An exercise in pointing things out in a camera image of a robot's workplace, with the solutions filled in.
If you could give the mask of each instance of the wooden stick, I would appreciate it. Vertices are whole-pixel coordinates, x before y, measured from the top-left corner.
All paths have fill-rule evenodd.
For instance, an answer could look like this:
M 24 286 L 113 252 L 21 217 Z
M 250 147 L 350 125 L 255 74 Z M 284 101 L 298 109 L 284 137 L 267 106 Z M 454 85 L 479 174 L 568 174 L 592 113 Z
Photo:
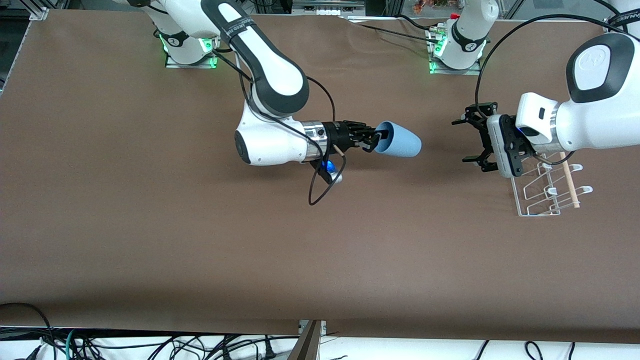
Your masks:
M 560 152 L 560 158 L 564 159 L 566 154 L 564 151 Z M 569 185 L 569 194 L 571 194 L 571 202 L 573 203 L 574 209 L 580 208 L 580 201 L 578 201 L 578 194 L 575 192 L 575 185 L 573 184 L 573 176 L 571 176 L 571 168 L 569 167 L 569 163 L 565 161 L 562 163 L 562 168 L 564 169 L 564 177 L 566 178 L 566 183 Z

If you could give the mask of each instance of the white wire rack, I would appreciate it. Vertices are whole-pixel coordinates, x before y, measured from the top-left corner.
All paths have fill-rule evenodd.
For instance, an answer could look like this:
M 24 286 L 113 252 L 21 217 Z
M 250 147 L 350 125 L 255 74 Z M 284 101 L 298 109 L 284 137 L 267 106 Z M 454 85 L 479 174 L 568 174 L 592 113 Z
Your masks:
M 564 158 L 563 152 L 543 155 L 553 159 Z M 579 197 L 593 192 L 590 186 L 575 187 L 572 174 L 581 171 L 580 164 L 568 164 L 553 167 L 531 157 L 522 162 L 525 169 L 531 167 L 522 176 L 511 179 L 516 199 L 518 215 L 521 217 L 547 217 L 561 214 L 566 208 L 579 208 Z

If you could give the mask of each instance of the brown tabletop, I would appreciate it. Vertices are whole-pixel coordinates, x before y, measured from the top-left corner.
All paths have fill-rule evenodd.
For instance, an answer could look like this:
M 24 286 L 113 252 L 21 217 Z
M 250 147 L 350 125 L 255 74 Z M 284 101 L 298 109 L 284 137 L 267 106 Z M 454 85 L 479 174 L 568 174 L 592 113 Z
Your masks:
M 509 181 L 460 161 L 481 150 L 451 126 L 475 77 L 431 75 L 424 43 L 336 17 L 256 18 L 339 120 L 393 120 L 421 154 L 352 149 L 311 208 L 310 166 L 239 159 L 233 70 L 165 69 L 144 13 L 52 11 L 0 98 L 0 300 L 54 326 L 264 333 L 322 318 L 345 336 L 640 340 L 640 148 L 579 151 L 574 179 L 595 189 L 582 208 L 518 218 Z M 566 100 L 566 62 L 600 31 L 527 26 L 481 101 Z M 330 114 L 311 85 L 295 117 Z M 17 309 L 0 321 L 36 324 Z

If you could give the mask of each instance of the teal cable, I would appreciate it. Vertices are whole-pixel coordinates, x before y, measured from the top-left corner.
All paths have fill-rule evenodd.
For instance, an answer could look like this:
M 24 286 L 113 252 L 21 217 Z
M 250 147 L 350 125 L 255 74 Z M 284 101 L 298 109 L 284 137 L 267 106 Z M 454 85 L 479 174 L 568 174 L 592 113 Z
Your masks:
M 71 354 L 69 352 L 69 347 L 71 347 L 71 335 L 74 334 L 75 329 L 69 331 L 69 335 L 67 336 L 67 342 L 65 343 L 65 355 L 67 356 L 67 360 L 71 360 Z

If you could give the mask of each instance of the light blue plastic cup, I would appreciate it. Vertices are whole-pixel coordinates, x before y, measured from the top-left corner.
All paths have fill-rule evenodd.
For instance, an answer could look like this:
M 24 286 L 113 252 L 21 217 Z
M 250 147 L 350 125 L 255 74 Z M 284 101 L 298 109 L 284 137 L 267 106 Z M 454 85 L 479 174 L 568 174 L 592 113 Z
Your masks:
M 376 130 L 389 131 L 389 136 L 380 140 L 376 146 L 376 152 L 379 154 L 412 158 L 422 149 L 422 141 L 416 134 L 391 121 L 382 122 Z

